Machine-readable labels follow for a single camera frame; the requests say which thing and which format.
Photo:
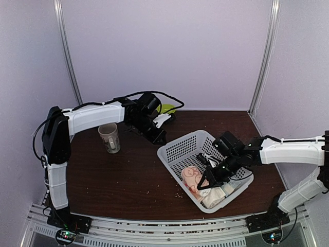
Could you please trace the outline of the white towel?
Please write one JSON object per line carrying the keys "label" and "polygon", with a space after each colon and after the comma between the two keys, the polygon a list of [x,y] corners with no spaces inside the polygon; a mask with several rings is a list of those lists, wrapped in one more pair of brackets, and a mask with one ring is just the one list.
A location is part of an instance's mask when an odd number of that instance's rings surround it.
{"label": "white towel", "polygon": [[201,200],[207,209],[211,209],[214,206],[218,205],[224,198],[226,194],[220,188],[212,188],[210,192]]}

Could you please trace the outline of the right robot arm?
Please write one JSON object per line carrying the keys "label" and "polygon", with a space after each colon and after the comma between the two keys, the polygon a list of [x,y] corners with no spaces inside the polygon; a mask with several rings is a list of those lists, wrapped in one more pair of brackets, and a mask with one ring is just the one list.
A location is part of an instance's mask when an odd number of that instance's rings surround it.
{"label": "right robot arm", "polygon": [[206,188],[219,187],[242,168],[251,165],[302,163],[316,169],[293,188],[276,195],[266,213],[246,218],[249,232],[280,227],[289,222],[288,213],[319,193],[328,193],[328,132],[306,139],[278,139],[269,135],[243,144],[226,131],[212,146],[225,157],[217,165],[208,165],[197,188],[208,181]]}

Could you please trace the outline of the white plastic basket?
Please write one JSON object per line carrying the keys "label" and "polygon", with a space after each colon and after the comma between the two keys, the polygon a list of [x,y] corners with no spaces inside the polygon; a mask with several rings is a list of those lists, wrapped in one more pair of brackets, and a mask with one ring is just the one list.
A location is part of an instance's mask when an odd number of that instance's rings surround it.
{"label": "white plastic basket", "polygon": [[197,130],[167,143],[157,151],[159,159],[170,172],[171,176],[176,180],[178,185],[192,202],[202,212],[207,214],[212,214],[225,207],[246,190],[254,179],[252,172],[242,167],[237,171],[237,174],[233,176],[233,180],[228,182],[229,185],[234,187],[234,191],[225,196],[219,204],[207,208],[203,201],[197,199],[184,183],[181,172],[189,166],[195,166],[201,172],[205,171],[205,165],[197,159],[197,155],[200,153],[213,155],[215,158],[222,161],[224,156],[222,156],[222,154],[211,145],[214,140],[215,138],[208,132]]}

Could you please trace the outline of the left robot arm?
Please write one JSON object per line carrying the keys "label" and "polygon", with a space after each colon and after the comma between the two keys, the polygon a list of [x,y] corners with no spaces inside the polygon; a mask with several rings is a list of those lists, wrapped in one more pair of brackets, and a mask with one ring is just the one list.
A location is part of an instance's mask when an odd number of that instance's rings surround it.
{"label": "left robot arm", "polygon": [[[211,118],[206,111],[178,111],[164,129],[149,118],[149,103],[116,99],[89,102],[71,110],[52,107],[41,124],[48,223],[73,230],[90,227],[93,216],[128,220],[208,218],[187,197],[157,157],[165,137],[176,138]],[[140,135],[124,134],[118,154],[101,150],[100,125],[124,123]]]}

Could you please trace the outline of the orange patterned towel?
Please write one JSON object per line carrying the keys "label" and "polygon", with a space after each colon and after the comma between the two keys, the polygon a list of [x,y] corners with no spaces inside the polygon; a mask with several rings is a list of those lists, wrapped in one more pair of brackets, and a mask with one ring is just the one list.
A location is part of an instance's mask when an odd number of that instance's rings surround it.
{"label": "orange patterned towel", "polygon": [[205,197],[208,193],[208,189],[198,190],[197,186],[202,178],[201,172],[196,166],[188,166],[181,171],[181,177],[183,183],[188,187],[188,189],[201,197]]}

